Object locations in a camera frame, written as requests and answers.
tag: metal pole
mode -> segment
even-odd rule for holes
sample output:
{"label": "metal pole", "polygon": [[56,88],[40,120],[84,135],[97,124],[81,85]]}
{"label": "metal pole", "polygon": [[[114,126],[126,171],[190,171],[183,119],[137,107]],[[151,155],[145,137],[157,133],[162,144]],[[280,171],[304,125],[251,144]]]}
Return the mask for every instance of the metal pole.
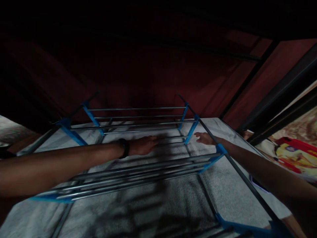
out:
{"label": "metal pole", "polygon": [[246,87],[249,85],[249,83],[252,81],[254,76],[258,73],[258,71],[261,69],[263,64],[266,62],[266,60],[270,57],[270,55],[273,53],[273,51],[276,49],[280,41],[273,40],[269,47],[264,52],[261,60],[253,67],[249,75],[246,77],[244,82],[241,84],[235,95],[232,97],[230,102],[227,104],[219,118],[222,120],[223,117],[226,115],[226,113],[230,110],[230,108],[233,106],[233,104],[237,101],[238,97],[242,94],[242,92],[246,89]]}
{"label": "metal pole", "polygon": [[[94,95],[92,95],[89,99],[87,99],[87,101],[90,101],[91,99],[93,99],[95,96],[97,96],[99,93],[99,91],[97,91],[96,93],[94,93]],[[81,108],[83,107],[83,105],[80,105],[79,107],[77,107],[73,112],[71,112],[67,118],[71,118],[73,115],[75,115]],[[34,153],[41,145],[43,145],[43,143],[45,141],[47,141],[55,132],[57,132],[60,129],[60,125],[55,125],[50,131],[48,131],[47,133],[45,133],[38,141],[36,141],[34,143],[34,145],[32,145],[23,155],[29,155]]]}
{"label": "metal pole", "polygon": [[226,237],[229,235],[228,233],[231,233],[234,231],[234,227],[230,226],[227,229],[221,230],[217,233],[214,233],[212,230],[207,230],[203,234],[196,236],[195,238],[216,238],[216,237],[224,237],[224,234],[227,234]]}
{"label": "metal pole", "polygon": [[[96,97],[98,94],[100,93],[100,91],[98,90],[97,92],[95,92],[90,98],[88,98],[86,101],[91,101],[94,97]],[[79,112],[80,109],[83,108],[83,105],[80,104],[73,112],[71,112],[66,118],[71,118],[72,116],[74,116],[77,112]]]}
{"label": "metal pole", "polygon": [[[219,144],[216,137],[211,133],[211,131],[207,128],[207,126],[204,124],[204,122],[199,119],[199,122],[201,125],[205,128],[206,132],[210,135],[210,137],[215,141],[216,144]],[[248,178],[244,175],[244,173],[239,169],[239,167],[236,165],[236,163],[233,161],[233,159],[228,155],[228,153],[224,154],[224,156],[229,160],[231,165],[234,167],[234,169],[237,171],[239,176],[242,178],[242,180],[245,182],[245,184],[248,186],[248,188],[251,190],[253,195],[256,197],[256,199],[260,202],[264,210],[268,213],[268,215],[272,218],[275,222],[281,222],[277,215],[273,212],[273,210],[270,208],[270,206],[266,203],[266,201],[262,198],[262,196],[259,194],[259,192],[254,188],[254,186],[251,184],[251,182],[248,180]]]}
{"label": "metal pole", "polygon": [[34,153],[45,141],[47,141],[60,128],[60,125],[55,125],[51,130],[46,132],[38,141],[36,141],[23,155]]}
{"label": "metal pole", "polygon": [[148,131],[167,131],[175,130],[177,128],[163,128],[163,129],[149,129],[149,130],[136,130],[136,131],[119,131],[119,132],[105,132],[104,134],[119,134],[119,133],[130,133],[130,132],[148,132]]}
{"label": "metal pole", "polygon": [[144,124],[125,124],[125,125],[111,125],[111,126],[99,126],[99,127],[78,127],[78,128],[71,128],[72,131],[74,130],[98,130],[98,129],[112,129],[112,128],[124,128],[124,127],[138,127],[138,126],[150,126],[150,125],[170,125],[170,124],[180,124],[180,123],[192,123],[196,122],[196,120],[190,121],[182,121],[182,122],[155,122],[155,123],[144,123]]}
{"label": "metal pole", "polygon": [[199,45],[199,44],[193,44],[189,43],[186,41],[180,41],[180,40],[175,40],[171,38],[166,38],[166,37],[160,37],[155,34],[147,34],[147,33],[140,33],[140,32],[122,32],[121,30],[119,31],[113,31],[111,29],[105,28],[104,25],[97,26],[96,24],[80,24],[77,21],[68,22],[65,23],[63,22],[62,24],[58,23],[56,20],[44,20],[43,17],[36,17],[32,16],[30,17],[29,15],[24,18],[15,19],[19,24],[22,24],[28,28],[39,24],[42,24],[43,27],[47,27],[48,25],[53,28],[57,29],[62,29],[62,30],[73,30],[77,29],[83,32],[89,32],[93,34],[98,34],[98,35],[103,35],[111,38],[117,38],[117,39],[123,39],[123,40],[128,40],[132,42],[141,42],[143,44],[149,44],[149,45],[159,45],[162,47],[169,47],[169,48],[175,48],[179,50],[186,50],[186,51],[193,51],[193,52],[198,52],[198,53],[203,53],[203,54],[212,54],[212,55],[217,55],[221,57],[230,57],[233,59],[237,60],[243,60],[243,61],[250,61],[250,62],[258,62],[261,58],[253,55],[246,55],[246,54],[239,54],[239,53],[234,53],[230,51],[226,51],[223,49],[217,49],[217,48],[212,48],[208,47],[205,45]]}
{"label": "metal pole", "polygon": [[143,182],[141,184],[136,184],[136,185],[129,185],[129,186],[123,186],[123,187],[119,187],[119,188],[109,189],[109,190],[105,190],[105,191],[102,191],[102,192],[91,193],[89,195],[74,197],[74,198],[72,198],[72,201],[76,201],[76,200],[82,199],[82,198],[89,198],[89,197],[93,197],[93,196],[98,196],[98,195],[102,195],[102,194],[106,194],[106,193],[117,192],[117,191],[125,190],[125,189],[128,189],[128,188],[145,186],[145,185],[156,183],[157,181],[161,181],[161,180],[177,179],[177,178],[186,177],[186,176],[190,176],[190,175],[194,175],[194,174],[197,174],[197,172],[187,173],[187,174],[178,175],[178,176],[171,176],[171,177],[167,177],[167,178],[163,178],[163,179],[160,178],[160,179],[157,179],[157,180],[154,180],[154,181],[146,181],[146,182]]}
{"label": "metal pole", "polygon": [[[97,93],[95,93],[95,94],[94,94],[92,97],[90,97],[88,100],[91,100],[93,97],[95,97],[95,95],[97,95]],[[99,136],[99,138],[98,138],[96,144],[101,144],[104,138],[105,138],[104,135],[103,135],[103,136]],[[82,181],[77,181],[75,184],[76,184],[76,185],[80,185],[80,184],[82,184],[83,182],[84,182],[83,180],[82,180]],[[66,219],[67,219],[67,217],[68,217],[68,215],[69,215],[69,213],[70,213],[70,210],[71,210],[72,207],[73,207],[73,205],[74,205],[74,203],[68,203],[68,204],[66,205],[66,208],[64,209],[64,211],[63,211],[63,213],[62,213],[62,216],[61,216],[60,220],[58,221],[58,223],[57,223],[57,225],[56,225],[56,227],[55,227],[55,229],[54,229],[54,232],[53,232],[51,238],[57,238],[57,237],[59,236],[59,234],[60,234],[60,232],[61,232],[61,230],[62,230],[62,228],[63,228],[63,226],[64,226],[64,223],[65,223],[65,221],[66,221]]]}
{"label": "metal pole", "polygon": [[151,117],[181,117],[182,115],[156,115],[156,116],[117,116],[117,117],[95,117],[95,119],[120,119],[120,118],[151,118]]}
{"label": "metal pole", "polygon": [[184,144],[184,143],[185,143],[185,142],[172,142],[172,143],[158,144],[157,146],[179,145],[179,144]]}
{"label": "metal pole", "polygon": [[102,192],[108,189],[114,189],[114,188],[120,188],[123,186],[130,186],[130,185],[137,185],[137,184],[143,184],[145,182],[149,182],[149,181],[157,181],[158,179],[164,179],[164,178],[168,178],[171,175],[183,175],[183,174],[188,174],[191,172],[195,172],[195,171],[199,171],[204,169],[204,167],[199,167],[199,168],[193,168],[193,169],[185,169],[182,171],[177,171],[177,172],[172,172],[172,173],[168,173],[168,174],[164,174],[164,175],[159,175],[159,176],[155,176],[152,178],[141,178],[138,180],[134,180],[134,181],[128,181],[128,182],[122,182],[122,183],[115,183],[115,184],[111,184],[111,185],[106,185],[103,187],[98,187],[98,188],[91,188],[91,189],[87,189],[87,190],[81,190],[78,192],[71,192],[71,193],[67,193],[65,195],[60,195],[57,197],[57,199],[63,199],[63,198],[69,198],[69,197],[74,197],[74,196],[78,196],[78,195],[84,195],[84,194],[89,194],[92,192]]}
{"label": "metal pole", "polygon": [[185,108],[184,106],[180,107],[142,107],[142,108],[91,108],[88,111],[120,111],[120,110],[156,110],[156,109],[178,109]]}
{"label": "metal pole", "polygon": [[[185,144],[185,148],[187,150],[187,153],[188,153],[189,157],[192,157],[192,154],[191,154],[191,152],[188,149],[188,146],[186,144]],[[211,198],[211,196],[210,196],[210,194],[209,194],[209,192],[207,190],[207,186],[206,186],[205,182],[203,181],[203,179],[201,177],[201,174],[197,174],[197,178],[198,178],[198,182],[199,182],[201,188],[204,191],[204,194],[205,194],[207,202],[208,202],[208,204],[210,206],[210,209],[211,209],[211,211],[214,214],[214,217],[216,219],[216,214],[218,213],[218,211],[217,211],[217,209],[216,209],[216,207],[215,207],[215,205],[214,205],[214,203],[212,201],[212,198]]]}
{"label": "metal pole", "polygon": [[57,226],[55,227],[55,230],[54,230],[51,238],[57,238],[59,236],[73,205],[74,205],[74,203],[66,204],[66,208],[64,209],[62,216],[61,216],[60,220],[58,221]]}
{"label": "metal pole", "polygon": [[73,177],[71,180],[83,180],[83,179],[90,179],[90,178],[94,179],[94,178],[104,177],[104,176],[109,176],[109,175],[117,175],[117,174],[125,173],[125,172],[132,173],[132,172],[136,172],[139,170],[149,170],[149,169],[153,169],[153,168],[160,168],[163,166],[178,165],[180,163],[189,163],[190,161],[193,161],[193,160],[205,159],[205,158],[214,158],[214,157],[218,157],[218,156],[220,156],[220,153],[199,155],[199,156],[194,156],[194,157],[174,159],[174,160],[168,160],[168,161],[161,161],[161,162],[131,166],[131,167],[120,168],[120,169],[111,169],[111,170],[106,170],[106,171],[89,173],[86,175],[77,175],[77,176]]}
{"label": "metal pole", "polygon": [[283,111],[280,115],[256,131],[247,141],[251,145],[257,145],[269,136],[287,126],[309,110],[317,106],[317,87]]}
{"label": "metal pole", "polygon": [[175,136],[175,137],[165,137],[165,138],[159,138],[158,140],[170,140],[170,139],[183,139],[183,138],[187,138],[188,136]]}
{"label": "metal pole", "polygon": [[140,177],[158,175],[158,174],[166,173],[166,172],[175,172],[175,171],[183,170],[183,169],[190,168],[190,167],[198,167],[198,166],[208,165],[210,163],[211,162],[209,162],[209,161],[205,161],[205,162],[199,162],[199,163],[175,166],[175,167],[171,167],[171,168],[167,168],[167,169],[141,172],[141,173],[138,173],[138,174],[122,175],[122,176],[118,176],[118,177],[112,177],[112,178],[108,178],[108,179],[88,182],[88,183],[79,184],[79,185],[70,185],[70,186],[65,186],[65,187],[59,187],[59,188],[48,190],[48,191],[46,191],[44,193],[40,193],[38,196],[50,195],[50,194],[60,193],[60,192],[66,192],[66,191],[71,191],[71,190],[75,190],[75,189],[82,189],[82,188],[102,185],[102,184],[106,184],[106,183],[117,182],[117,181],[121,181],[121,180],[124,180],[124,179],[135,179],[135,178],[140,178]]}

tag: forearm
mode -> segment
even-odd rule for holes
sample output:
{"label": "forearm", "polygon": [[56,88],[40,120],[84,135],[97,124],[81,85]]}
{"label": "forearm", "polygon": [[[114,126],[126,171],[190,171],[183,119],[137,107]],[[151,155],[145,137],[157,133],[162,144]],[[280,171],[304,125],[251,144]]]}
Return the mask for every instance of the forearm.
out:
{"label": "forearm", "polygon": [[0,161],[0,197],[35,195],[123,155],[119,144],[59,149]]}
{"label": "forearm", "polygon": [[289,203],[290,197],[294,199],[302,197],[317,199],[316,190],[312,189],[312,185],[301,178],[226,140],[221,140],[221,143],[235,161],[283,203]]}

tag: wrist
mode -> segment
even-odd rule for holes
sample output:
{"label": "wrist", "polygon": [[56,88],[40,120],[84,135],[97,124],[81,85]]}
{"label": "wrist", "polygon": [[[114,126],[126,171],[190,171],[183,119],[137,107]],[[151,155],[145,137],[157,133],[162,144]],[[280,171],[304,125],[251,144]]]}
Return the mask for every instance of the wrist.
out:
{"label": "wrist", "polygon": [[230,147],[231,147],[231,143],[230,143],[229,141],[223,139],[223,138],[219,138],[219,139],[218,139],[218,142],[219,142],[220,144],[222,144],[222,146],[223,146],[226,150],[229,150]]}
{"label": "wrist", "polygon": [[137,155],[137,149],[134,146],[133,141],[129,140],[128,143],[130,144],[130,151],[129,151],[129,156],[130,155]]}

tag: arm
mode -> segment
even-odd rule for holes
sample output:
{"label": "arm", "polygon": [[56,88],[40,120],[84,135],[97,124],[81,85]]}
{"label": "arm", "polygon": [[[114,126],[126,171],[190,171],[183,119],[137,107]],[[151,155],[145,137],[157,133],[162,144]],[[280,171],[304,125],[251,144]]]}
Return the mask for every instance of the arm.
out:
{"label": "arm", "polygon": [[[195,133],[197,142],[215,145],[207,133]],[[308,237],[316,228],[317,189],[278,165],[222,138],[217,138],[229,155],[258,180],[274,196],[284,203],[301,225]]]}
{"label": "arm", "polygon": [[[129,155],[146,155],[157,144],[153,136],[129,141]],[[44,192],[93,166],[120,158],[118,143],[87,145],[0,161],[0,224],[17,202]]]}

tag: black wristband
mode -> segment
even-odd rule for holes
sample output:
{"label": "black wristband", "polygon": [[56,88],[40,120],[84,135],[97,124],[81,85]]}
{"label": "black wristband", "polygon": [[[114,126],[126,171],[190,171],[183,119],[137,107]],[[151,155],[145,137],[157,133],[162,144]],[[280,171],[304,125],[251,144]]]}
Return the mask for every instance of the black wristband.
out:
{"label": "black wristband", "polygon": [[129,143],[127,142],[127,140],[125,139],[119,139],[119,143],[123,146],[124,148],[124,153],[123,153],[123,156],[121,156],[119,159],[123,159],[125,157],[127,157],[129,155],[129,152],[130,152],[130,145]]}

